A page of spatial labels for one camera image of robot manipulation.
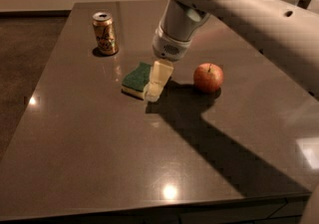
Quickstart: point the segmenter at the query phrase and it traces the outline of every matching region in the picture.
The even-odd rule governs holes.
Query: red apple
[[[193,73],[193,84],[203,93],[214,93],[220,88],[222,82],[222,69],[212,63],[199,65]]]

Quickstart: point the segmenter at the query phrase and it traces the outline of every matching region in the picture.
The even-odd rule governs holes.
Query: metal can
[[[113,55],[119,51],[114,20],[111,13],[98,12],[93,15],[93,28],[99,50],[104,55]]]

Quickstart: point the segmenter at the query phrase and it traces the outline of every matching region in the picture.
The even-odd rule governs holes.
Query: sponge
[[[139,66],[122,80],[122,92],[144,100],[150,80],[151,65],[140,62]]]

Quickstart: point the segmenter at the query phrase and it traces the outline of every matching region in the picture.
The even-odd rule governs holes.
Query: can
[[[114,20],[111,13],[98,12],[93,15],[93,28],[99,50],[104,55],[113,55],[119,51]]]

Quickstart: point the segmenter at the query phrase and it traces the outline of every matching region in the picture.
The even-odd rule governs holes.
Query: gray tabletop
[[[165,4],[75,5],[0,164],[0,219],[314,189],[318,102],[213,17],[174,63],[157,103],[121,93],[127,73],[155,60],[152,38]],[[92,15],[100,10],[115,18],[114,56],[94,51]],[[224,71],[213,96],[192,87],[205,62]]]

